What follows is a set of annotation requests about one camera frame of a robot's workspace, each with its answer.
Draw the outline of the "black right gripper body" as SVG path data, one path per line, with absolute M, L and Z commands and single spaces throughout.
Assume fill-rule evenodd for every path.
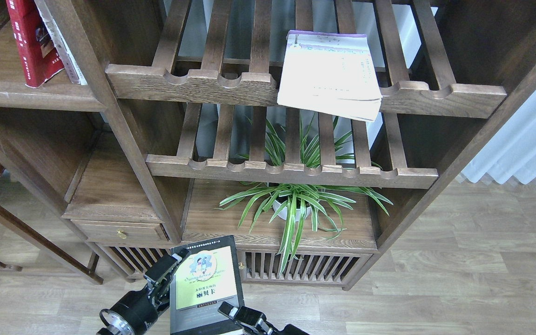
M 263 324 L 261 327 L 255 327 L 249 331 L 250 335 L 308 335 L 307 332 L 302 329 L 287 324 L 283 329 L 277 329 L 272 324 Z

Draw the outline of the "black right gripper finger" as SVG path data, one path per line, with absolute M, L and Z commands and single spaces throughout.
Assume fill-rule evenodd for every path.
M 273 333 L 273 326 L 264 313 L 248 307 L 235 307 L 224 301 L 218 312 L 241 326 L 245 333 Z

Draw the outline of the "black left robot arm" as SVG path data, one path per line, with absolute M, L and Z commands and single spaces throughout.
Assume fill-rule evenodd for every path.
M 170 307 L 170 282 L 178 267 L 191 254 L 187 248 L 163 256 L 144 274 L 147 284 L 140 291 L 127 292 L 110 309 L 100 311 L 106 325 L 98 335 L 142 335 Z

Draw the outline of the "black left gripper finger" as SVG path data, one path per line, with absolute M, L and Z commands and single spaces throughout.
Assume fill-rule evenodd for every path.
M 191 252 L 187 250 L 187 248 L 182 248 L 177 253 L 173 253 L 172 255 L 167 254 L 161 257 L 143 275 L 145 280 L 147 280 L 147 289 L 152 291 L 165 281 L 170 283 L 173 272 L 176 271 L 179 265 L 181 265 L 190 254 Z

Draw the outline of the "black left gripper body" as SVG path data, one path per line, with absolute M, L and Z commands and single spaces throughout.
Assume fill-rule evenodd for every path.
M 169 284 L 152 291 L 127 292 L 110 309 L 103 309 L 104 335 L 143 335 L 169 308 Z

